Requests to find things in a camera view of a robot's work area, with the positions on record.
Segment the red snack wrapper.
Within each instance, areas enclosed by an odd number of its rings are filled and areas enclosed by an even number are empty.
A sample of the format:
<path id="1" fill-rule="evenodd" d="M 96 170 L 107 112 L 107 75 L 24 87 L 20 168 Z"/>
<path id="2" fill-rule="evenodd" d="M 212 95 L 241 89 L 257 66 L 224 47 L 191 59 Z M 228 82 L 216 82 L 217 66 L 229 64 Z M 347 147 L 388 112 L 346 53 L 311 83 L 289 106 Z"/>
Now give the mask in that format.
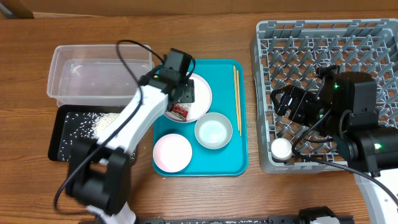
<path id="1" fill-rule="evenodd" d="M 187 116 L 190 110 L 190 103 L 176 103 L 169 106 L 168 111 L 174 116 L 181 119 L 182 121 L 187 120 Z"/>

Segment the large white plate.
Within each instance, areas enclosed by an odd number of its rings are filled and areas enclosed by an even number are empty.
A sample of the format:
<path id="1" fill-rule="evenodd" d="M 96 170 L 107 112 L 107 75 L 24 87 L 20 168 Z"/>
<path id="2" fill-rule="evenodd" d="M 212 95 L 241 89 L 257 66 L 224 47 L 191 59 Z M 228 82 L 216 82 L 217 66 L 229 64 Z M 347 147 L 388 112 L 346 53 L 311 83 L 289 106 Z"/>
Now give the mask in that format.
<path id="1" fill-rule="evenodd" d="M 190 79 L 194 81 L 195 101 L 190 103 L 190 110 L 187 120 L 182 121 L 174 116 L 171 112 L 166 111 L 164 115 L 172 121 L 176 121 L 178 123 L 189 123 L 196 121 L 210 109 L 212 102 L 212 92 L 209 84 L 204 78 L 195 73 L 191 75 Z"/>

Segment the small white cup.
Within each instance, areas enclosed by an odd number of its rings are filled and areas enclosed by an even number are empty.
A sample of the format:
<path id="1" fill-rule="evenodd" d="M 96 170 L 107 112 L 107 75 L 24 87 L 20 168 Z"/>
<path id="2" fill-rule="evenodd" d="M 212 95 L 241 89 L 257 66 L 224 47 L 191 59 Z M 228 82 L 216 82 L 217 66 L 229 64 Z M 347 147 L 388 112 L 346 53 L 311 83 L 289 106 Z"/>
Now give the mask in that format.
<path id="1" fill-rule="evenodd" d="M 284 138 L 277 138 L 271 143 L 271 155 L 275 161 L 288 161 L 292 157 L 292 144 Z"/>

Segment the grey bowl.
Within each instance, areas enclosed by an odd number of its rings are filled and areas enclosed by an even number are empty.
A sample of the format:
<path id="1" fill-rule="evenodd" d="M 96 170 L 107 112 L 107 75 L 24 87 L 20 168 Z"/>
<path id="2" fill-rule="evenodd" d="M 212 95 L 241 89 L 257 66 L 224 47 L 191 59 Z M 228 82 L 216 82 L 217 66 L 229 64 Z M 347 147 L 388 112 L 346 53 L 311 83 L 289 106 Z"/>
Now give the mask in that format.
<path id="1" fill-rule="evenodd" d="M 207 149 L 225 147 L 233 136 L 229 119 L 220 113 L 207 113 L 196 121 L 195 137 Z"/>

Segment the small pink-white plate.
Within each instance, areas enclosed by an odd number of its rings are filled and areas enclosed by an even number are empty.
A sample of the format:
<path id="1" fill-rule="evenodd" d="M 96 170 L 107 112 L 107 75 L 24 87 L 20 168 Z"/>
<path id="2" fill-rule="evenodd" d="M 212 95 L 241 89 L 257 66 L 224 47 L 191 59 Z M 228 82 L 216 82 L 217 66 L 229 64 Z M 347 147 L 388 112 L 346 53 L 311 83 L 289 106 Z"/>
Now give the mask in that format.
<path id="1" fill-rule="evenodd" d="M 175 173 L 189 165 L 193 149 L 184 136 L 167 134 L 155 143 L 152 155 L 155 165 L 160 170 Z"/>

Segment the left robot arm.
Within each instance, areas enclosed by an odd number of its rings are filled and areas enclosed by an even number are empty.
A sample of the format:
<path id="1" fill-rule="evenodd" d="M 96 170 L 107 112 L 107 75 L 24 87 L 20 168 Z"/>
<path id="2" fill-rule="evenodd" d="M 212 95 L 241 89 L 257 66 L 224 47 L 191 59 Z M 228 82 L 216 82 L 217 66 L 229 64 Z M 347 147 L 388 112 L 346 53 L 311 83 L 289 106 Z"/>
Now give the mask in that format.
<path id="1" fill-rule="evenodd" d="M 131 190 L 131 155 L 154 121 L 173 104 L 192 103 L 190 79 L 195 59 L 170 49 L 165 60 L 135 78 L 137 91 L 119 116 L 93 139 L 76 142 L 68 177 L 60 187 L 85 205 L 99 223 L 136 223 L 127 200 Z"/>

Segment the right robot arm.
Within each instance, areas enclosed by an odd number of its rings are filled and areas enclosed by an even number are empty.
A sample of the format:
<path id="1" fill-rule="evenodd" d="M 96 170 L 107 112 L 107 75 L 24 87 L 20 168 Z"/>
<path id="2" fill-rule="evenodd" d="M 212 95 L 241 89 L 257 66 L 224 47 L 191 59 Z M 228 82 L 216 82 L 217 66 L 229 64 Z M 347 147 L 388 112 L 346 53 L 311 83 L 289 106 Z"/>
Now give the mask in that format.
<path id="1" fill-rule="evenodd" d="M 318 67 L 316 74 L 322 80 L 317 92 L 287 85 L 270 94 L 277 115 L 308 128 L 292 154 L 353 173 L 371 223 L 397 223 L 397 128 L 379 124 L 376 81 L 365 72 L 341 72 L 339 65 Z M 299 152 L 297 144 L 312 131 L 335 142 L 347 164 Z"/>

